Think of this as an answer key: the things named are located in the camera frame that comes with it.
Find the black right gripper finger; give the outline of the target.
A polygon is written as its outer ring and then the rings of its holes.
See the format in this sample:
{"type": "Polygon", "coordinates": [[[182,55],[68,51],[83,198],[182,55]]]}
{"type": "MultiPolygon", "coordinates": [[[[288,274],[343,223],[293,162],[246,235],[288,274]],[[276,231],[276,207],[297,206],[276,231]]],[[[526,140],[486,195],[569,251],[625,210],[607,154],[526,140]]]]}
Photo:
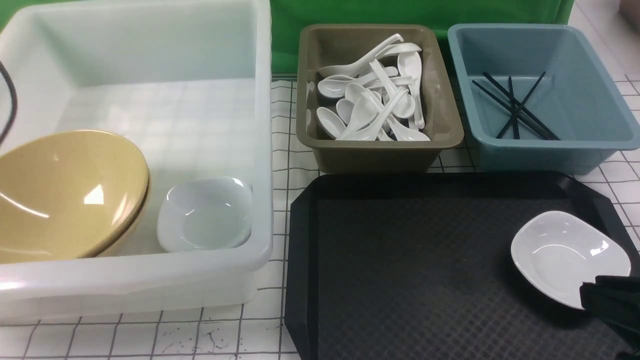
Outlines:
{"type": "Polygon", "coordinates": [[[638,360],[640,346],[640,278],[598,275],[579,287],[583,309],[614,330],[629,344],[617,360],[638,360]]]}

